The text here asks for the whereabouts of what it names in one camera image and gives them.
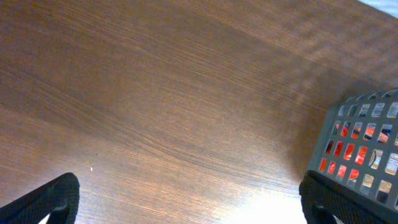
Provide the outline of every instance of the brown wooden surface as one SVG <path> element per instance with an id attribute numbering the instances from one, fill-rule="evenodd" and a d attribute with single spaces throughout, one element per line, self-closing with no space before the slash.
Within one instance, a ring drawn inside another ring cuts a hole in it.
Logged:
<path id="1" fill-rule="evenodd" d="M 0 206 L 73 172 L 78 223 L 303 223 L 328 105 L 397 43 L 356 1 L 0 1 Z"/>

